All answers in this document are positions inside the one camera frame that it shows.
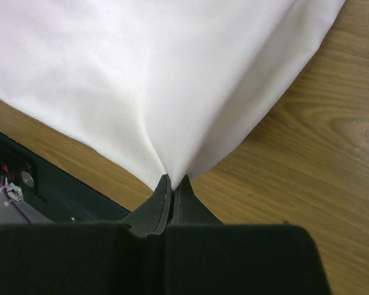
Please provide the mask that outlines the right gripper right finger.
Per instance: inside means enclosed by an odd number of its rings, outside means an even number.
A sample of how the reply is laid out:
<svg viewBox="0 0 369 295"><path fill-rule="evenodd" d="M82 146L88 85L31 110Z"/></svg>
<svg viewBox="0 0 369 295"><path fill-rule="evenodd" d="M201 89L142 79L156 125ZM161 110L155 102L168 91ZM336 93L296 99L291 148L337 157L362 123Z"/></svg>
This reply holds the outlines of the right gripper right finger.
<svg viewBox="0 0 369 295"><path fill-rule="evenodd" d="M222 224L197 198L187 175L173 193L172 224Z"/></svg>

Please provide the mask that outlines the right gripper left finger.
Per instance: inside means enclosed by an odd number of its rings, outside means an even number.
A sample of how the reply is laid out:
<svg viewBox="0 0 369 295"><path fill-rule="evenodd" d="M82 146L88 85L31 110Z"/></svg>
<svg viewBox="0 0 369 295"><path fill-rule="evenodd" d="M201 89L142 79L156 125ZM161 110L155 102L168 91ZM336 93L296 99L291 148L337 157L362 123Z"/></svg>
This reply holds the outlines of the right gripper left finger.
<svg viewBox="0 0 369 295"><path fill-rule="evenodd" d="M172 187L168 175L162 175L152 195L121 223L139 238L160 235L171 217Z"/></svg>

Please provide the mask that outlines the white floral t shirt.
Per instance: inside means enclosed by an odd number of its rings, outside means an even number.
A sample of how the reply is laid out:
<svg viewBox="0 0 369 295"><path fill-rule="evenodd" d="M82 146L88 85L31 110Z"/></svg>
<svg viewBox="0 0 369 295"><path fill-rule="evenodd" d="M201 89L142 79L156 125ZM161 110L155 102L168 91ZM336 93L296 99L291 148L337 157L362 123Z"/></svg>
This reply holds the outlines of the white floral t shirt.
<svg viewBox="0 0 369 295"><path fill-rule="evenodd" d="M0 100L154 188L231 153L342 1L0 1Z"/></svg>

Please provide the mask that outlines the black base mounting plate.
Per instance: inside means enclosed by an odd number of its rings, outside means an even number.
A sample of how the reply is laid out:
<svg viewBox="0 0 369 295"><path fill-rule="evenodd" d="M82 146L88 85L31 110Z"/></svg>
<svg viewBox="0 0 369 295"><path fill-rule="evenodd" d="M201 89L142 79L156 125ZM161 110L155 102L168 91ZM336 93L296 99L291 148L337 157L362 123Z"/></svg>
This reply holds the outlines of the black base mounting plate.
<svg viewBox="0 0 369 295"><path fill-rule="evenodd" d="M120 221L130 211L0 132L0 184L55 222Z"/></svg>

